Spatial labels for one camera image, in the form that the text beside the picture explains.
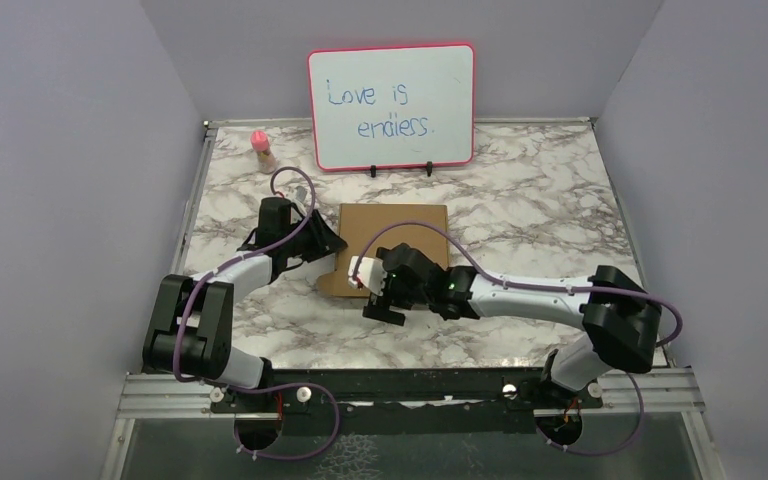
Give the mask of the brown cardboard box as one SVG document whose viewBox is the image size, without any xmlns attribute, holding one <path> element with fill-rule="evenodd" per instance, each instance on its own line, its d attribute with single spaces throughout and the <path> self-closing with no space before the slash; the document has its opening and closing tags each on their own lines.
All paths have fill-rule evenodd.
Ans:
<svg viewBox="0 0 768 480">
<path fill-rule="evenodd" d="M 447 207 L 442 204 L 341 204 L 337 234 L 346 241 L 347 248 L 336 255 L 333 270 L 317 279 L 318 292 L 332 297 L 367 296 L 366 290 L 354 289 L 348 283 L 350 259 L 361 253 L 374 234 L 393 224 L 399 226 L 382 234 L 367 251 L 368 257 L 373 257 L 380 247 L 392 248 L 406 243 L 441 267 L 448 267 L 451 259 L 448 241 L 442 235 L 421 227 L 421 222 L 446 232 Z"/>
</svg>

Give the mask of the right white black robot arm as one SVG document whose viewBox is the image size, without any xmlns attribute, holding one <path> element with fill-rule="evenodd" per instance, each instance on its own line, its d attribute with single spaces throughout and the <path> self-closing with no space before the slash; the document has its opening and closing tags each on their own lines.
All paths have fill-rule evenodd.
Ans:
<svg viewBox="0 0 768 480">
<path fill-rule="evenodd" d="M 582 331 L 549 355 L 537 380 L 539 398 L 552 407 L 611 370 L 645 374 L 653 366 L 662 309 L 615 267 L 600 266 L 588 277 L 507 276 L 475 266 L 442 268 L 402 243 L 353 257 L 348 282 L 370 292 L 364 317 L 394 325 L 422 305 L 444 320 L 517 317 Z"/>
</svg>

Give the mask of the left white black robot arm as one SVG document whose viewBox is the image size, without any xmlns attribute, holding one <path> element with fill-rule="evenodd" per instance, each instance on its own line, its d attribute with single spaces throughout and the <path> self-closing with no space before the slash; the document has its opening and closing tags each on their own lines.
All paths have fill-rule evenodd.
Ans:
<svg viewBox="0 0 768 480">
<path fill-rule="evenodd" d="M 252 240 L 230 259 L 195 276 L 161 280 L 142 348 L 144 367 L 180 381 L 235 386 L 245 407 L 266 408 L 274 397 L 271 364 L 233 346 L 234 306 L 290 270 L 290 259 L 312 263 L 346 247 L 318 210 L 304 213 L 281 197 L 262 200 Z"/>
</svg>

